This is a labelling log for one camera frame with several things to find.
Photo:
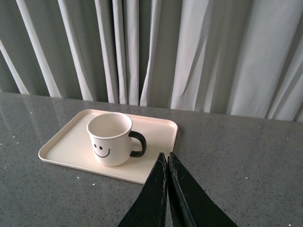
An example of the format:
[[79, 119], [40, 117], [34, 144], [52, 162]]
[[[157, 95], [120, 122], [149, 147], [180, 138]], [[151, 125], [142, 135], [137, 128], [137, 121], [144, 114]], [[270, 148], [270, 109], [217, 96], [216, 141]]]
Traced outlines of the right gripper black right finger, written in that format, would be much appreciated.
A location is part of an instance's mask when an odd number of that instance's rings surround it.
[[168, 193], [173, 226], [237, 226], [206, 194], [174, 153], [168, 157]]

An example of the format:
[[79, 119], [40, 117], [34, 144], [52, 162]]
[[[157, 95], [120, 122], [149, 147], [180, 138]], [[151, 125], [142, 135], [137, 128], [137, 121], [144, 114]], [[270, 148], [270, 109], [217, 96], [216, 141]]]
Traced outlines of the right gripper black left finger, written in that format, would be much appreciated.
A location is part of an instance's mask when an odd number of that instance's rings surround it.
[[164, 153], [158, 158], [134, 204], [119, 227], [164, 227], [166, 222], [168, 169]]

